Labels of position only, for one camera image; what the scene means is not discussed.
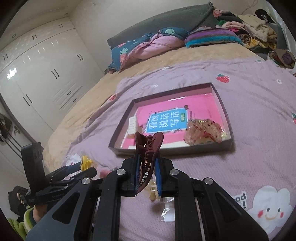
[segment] cloud cartoon print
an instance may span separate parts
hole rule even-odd
[[[286,188],[277,191],[272,186],[264,186],[256,193],[253,208],[247,212],[270,234],[275,227],[282,227],[292,213],[290,193]]]

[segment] pile of clothes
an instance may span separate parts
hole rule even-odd
[[[268,54],[270,50],[276,49],[276,32],[266,24],[266,20],[250,14],[235,15],[219,9],[215,9],[213,15],[219,21],[217,28],[232,30],[242,40],[244,46],[251,51]]]
[[[294,69],[295,67],[296,59],[294,55],[288,50],[276,49],[269,52],[267,58],[274,61],[281,68]]]

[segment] striped towel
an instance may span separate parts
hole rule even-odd
[[[187,48],[223,43],[238,43],[243,45],[241,39],[233,31],[226,28],[197,30],[185,39]]]

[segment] person's hand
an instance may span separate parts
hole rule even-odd
[[[40,221],[41,218],[47,212],[47,204],[36,204],[33,209],[33,218],[36,223]]]

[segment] gray pillow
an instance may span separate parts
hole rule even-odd
[[[279,24],[276,23],[268,23],[268,25],[276,32],[276,39],[277,39],[277,44],[276,48],[277,49],[287,49],[287,42],[283,33],[283,30]]]
[[[107,40],[113,49],[121,43],[141,37],[145,33],[157,32],[166,27],[183,28],[191,32],[200,26],[214,28],[217,20],[213,16],[211,2],[164,12],[141,21]]]

